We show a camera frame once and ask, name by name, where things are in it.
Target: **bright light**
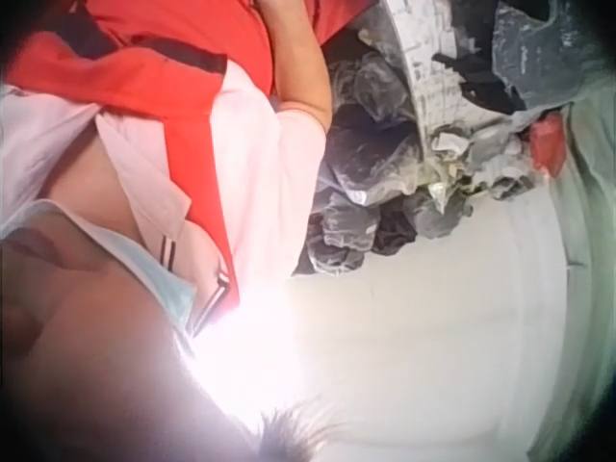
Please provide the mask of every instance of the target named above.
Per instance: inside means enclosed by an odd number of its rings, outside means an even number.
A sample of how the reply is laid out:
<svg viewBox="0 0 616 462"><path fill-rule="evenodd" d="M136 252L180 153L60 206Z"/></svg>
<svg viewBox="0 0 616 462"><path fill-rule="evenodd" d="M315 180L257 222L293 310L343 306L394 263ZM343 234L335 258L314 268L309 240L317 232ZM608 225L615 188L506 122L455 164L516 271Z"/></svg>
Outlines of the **bright light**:
<svg viewBox="0 0 616 462"><path fill-rule="evenodd" d="M282 294L252 296L197 339L192 371L223 411L254 430L262 413L303 398L293 330Z"/></svg>

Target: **blue face mask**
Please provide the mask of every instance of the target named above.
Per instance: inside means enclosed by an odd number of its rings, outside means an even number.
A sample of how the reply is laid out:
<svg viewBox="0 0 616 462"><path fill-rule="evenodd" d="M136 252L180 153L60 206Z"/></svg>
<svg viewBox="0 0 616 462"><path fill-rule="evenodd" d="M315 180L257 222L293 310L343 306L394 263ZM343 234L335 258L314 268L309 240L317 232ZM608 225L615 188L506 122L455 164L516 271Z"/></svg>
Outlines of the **blue face mask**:
<svg viewBox="0 0 616 462"><path fill-rule="evenodd" d="M70 219L93 241L114 256L154 295L163 307L169 321L182 336L193 308L196 288L187 281L167 271L139 244L130 239L99 226L64 210L50 200L36 200L19 209L0 227L0 238L5 239L15 229L41 213L62 214Z"/></svg>

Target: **white shirt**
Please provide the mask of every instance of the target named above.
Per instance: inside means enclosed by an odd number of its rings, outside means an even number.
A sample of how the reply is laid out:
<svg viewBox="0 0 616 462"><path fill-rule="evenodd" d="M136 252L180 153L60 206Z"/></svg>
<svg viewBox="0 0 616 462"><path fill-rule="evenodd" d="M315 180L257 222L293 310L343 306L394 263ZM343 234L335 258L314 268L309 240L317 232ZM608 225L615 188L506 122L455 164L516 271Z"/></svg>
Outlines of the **white shirt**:
<svg viewBox="0 0 616 462"><path fill-rule="evenodd" d="M209 236L186 220L191 200L169 180L161 122L106 112L58 96L3 86L2 221L36 198L66 148L94 120L150 253L209 299L224 271ZM210 122L224 221L240 296L277 284L295 269L325 149L310 115L276 113L236 64L229 63Z"/></svg>

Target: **red jacket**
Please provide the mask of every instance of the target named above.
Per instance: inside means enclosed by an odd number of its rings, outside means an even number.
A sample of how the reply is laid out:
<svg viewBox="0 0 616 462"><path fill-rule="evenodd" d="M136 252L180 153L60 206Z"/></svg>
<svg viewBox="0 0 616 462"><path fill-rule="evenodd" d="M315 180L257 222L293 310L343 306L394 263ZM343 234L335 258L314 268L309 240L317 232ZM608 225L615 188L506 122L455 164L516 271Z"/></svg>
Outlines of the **red jacket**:
<svg viewBox="0 0 616 462"><path fill-rule="evenodd" d="M35 33L6 82L161 120L171 180L191 199L188 219L213 239L229 270L214 316L239 303L224 225L209 113L227 59L264 93L270 42L250 0L88 0ZM306 0L325 42L373 0Z"/></svg>

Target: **dark hair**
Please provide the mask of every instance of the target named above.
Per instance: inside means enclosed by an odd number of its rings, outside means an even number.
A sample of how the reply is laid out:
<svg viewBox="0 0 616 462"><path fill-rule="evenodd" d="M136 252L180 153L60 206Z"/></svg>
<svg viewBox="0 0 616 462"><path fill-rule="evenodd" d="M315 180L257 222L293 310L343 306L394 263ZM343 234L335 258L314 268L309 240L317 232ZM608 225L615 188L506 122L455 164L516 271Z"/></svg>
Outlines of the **dark hair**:
<svg viewBox="0 0 616 462"><path fill-rule="evenodd" d="M310 462L333 436L336 427L314 422L304 406L263 416L259 460L263 462Z"/></svg>

